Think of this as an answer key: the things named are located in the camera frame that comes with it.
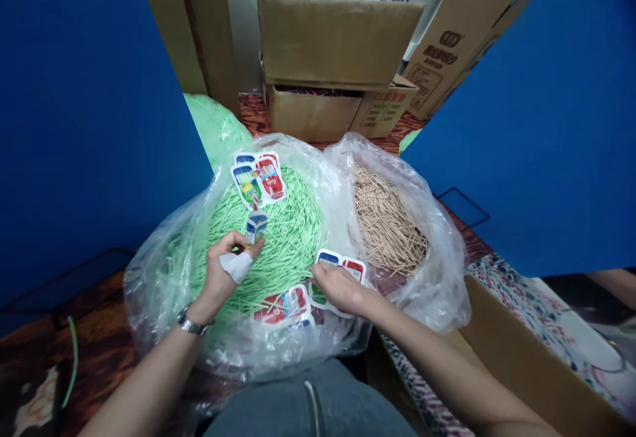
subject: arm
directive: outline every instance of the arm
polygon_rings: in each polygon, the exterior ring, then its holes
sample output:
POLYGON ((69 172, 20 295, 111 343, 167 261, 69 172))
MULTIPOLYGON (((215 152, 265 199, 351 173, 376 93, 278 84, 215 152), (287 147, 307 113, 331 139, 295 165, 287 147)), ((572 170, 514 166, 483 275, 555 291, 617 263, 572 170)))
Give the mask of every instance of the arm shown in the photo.
MULTIPOLYGON (((247 250, 256 259, 264 240, 247 250)), ((245 247, 245 237, 230 232, 207 252, 207 275, 199 297, 187 310, 196 324, 214 320, 238 285, 221 267, 219 256, 245 247)), ((158 435, 201 351, 203 337, 172 327, 139 363, 80 433, 81 437, 158 435)))
POLYGON ((476 434, 558 435, 499 381, 342 268, 317 264, 311 271, 332 304, 369 320, 386 333, 453 415, 476 434))
POLYGON ((586 275, 597 285, 609 291, 626 307, 636 311, 636 276, 626 269, 593 271, 586 275))

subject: cardboard box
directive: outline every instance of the cardboard box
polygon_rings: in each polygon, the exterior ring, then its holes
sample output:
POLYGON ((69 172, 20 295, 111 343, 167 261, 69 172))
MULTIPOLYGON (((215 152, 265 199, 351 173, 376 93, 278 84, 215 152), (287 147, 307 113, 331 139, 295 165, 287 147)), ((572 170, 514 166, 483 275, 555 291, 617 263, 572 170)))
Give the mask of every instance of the cardboard box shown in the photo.
POLYGON ((524 8, 530 3, 531 0, 516 0, 515 3, 508 7, 497 23, 492 27, 489 35, 482 41, 481 45, 477 47, 477 50, 472 55, 468 65, 459 73, 457 79, 455 79, 450 89, 444 93, 444 95, 431 107, 431 110, 427 113, 427 118, 430 119, 435 113, 444 105, 447 99, 455 92, 458 86, 464 82, 470 72, 478 65, 482 58, 488 53, 488 50, 493 46, 504 32, 514 23, 515 19, 523 11, 524 8))
POLYGON ((367 91, 349 130, 366 138, 387 137, 417 91, 417 86, 400 75, 384 91, 367 91))
POLYGON ((207 94, 184 0, 148 0, 181 90, 207 94))
POLYGON ((564 437, 634 435, 636 429, 515 318, 465 277, 472 318, 445 336, 564 437))
POLYGON ((184 1, 208 94, 240 118, 227 0, 184 1))
POLYGON ((258 0, 266 82, 385 88, 423 10, 411 2, 258 0))
POLYGON ((272 132, 283 132, 305 142, 335 142, 349 130, 362 94, 316 96, 280 91, 265 84, 267 115, 272 132))
MULTIPOLYGON (((441 1, 403 73, 420 88, 407 109, 411 114, 418 119, 431 117, 431 111, 470 64, 512 1, 441 1)), ((521 11, 511 10, 514 17, 521 11)))
POLYGON ((208 94, 240 118, 227 0, 148 0, 184 93, 208 94))

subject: wristwatch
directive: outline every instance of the wristwatch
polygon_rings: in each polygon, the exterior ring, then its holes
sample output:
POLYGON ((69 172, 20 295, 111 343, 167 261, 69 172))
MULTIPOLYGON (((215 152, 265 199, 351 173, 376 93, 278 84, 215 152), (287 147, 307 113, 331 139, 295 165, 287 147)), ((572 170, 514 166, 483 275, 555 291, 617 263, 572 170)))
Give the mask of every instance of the wristwatch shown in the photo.
POLYGON ((186 305, 186 307, 181 310, 181 312, 177 316, 177 323, 179 323, 179 326, 181 327, 183 331, 187 331, 188 333, 198 334, 200 336, 203 336, 205 332, 207 331, 207 329, 210 327, 210 325, 206 324, 204 326, 202 324, 196 324, 187 318, 186 311, 188 308, 190 308, 191 304, 192 303, 186 305))

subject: red label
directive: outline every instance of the red label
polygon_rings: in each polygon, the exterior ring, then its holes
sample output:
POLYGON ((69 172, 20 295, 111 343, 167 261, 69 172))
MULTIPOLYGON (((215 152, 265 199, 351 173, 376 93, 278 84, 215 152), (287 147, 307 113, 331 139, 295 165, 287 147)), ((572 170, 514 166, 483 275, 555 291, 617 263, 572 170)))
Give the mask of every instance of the red label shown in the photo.
POLYGON ((304 289, 304 287, 294 287, 283 295, 265 298, 264 307, 254 313, 254 320, 267 324, 279 324, 286 319, 293 320, 301 317, 309 309, 304 289))
POLYGON ((273 161, 273 163, 276 165, 276 169, 278 169, 278 159, 276 158, 275 155, 273 155, 273 154, 263 154, 261 157, 262 158, 270 158, 273 161))
POLYGON ((343 267, 353 275, 353 278, 362 283, 362 272, 364 271, 362 265, 346 260, 343 267))
POLYGON ((274 200, 281 197, 283 195, 283 184, 278 176, 274 161, 270 158, 263 159, 258 163, 258 167, 261 169, 261 179, 267 195, 274 200))

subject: gray pants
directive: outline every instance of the gray pants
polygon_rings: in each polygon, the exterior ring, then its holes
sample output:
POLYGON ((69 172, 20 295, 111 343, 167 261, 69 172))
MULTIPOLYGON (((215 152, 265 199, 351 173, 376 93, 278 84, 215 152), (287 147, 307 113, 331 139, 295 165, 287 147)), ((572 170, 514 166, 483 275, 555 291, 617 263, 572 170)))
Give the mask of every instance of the gray pants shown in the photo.
POLYGON ((404 417, 336 359, 255 384, 212 422, 212 436, 415 436, 404 417))

